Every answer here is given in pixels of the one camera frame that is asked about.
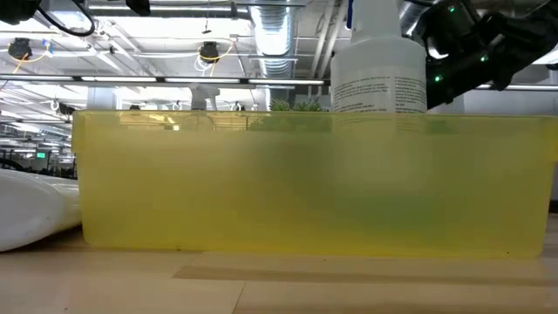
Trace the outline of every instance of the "table surface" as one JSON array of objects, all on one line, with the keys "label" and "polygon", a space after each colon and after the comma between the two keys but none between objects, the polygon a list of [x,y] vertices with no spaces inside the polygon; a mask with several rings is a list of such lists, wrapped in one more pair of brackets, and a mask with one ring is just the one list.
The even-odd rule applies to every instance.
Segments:
[{"label": "table surface", "polygon": [[558,313],[558,215],[536,260],[89,247],[79,229],[0,254],[2,314]]}]

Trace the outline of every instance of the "yellow translucent container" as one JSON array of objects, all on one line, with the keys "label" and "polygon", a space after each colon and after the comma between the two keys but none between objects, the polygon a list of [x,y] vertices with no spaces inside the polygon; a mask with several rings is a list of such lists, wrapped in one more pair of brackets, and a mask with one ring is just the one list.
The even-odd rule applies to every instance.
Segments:
[{"label": "yellow translucent container", "polygon": [[74,116],[85,239],[112,248],[537,256],[558,119]]}]

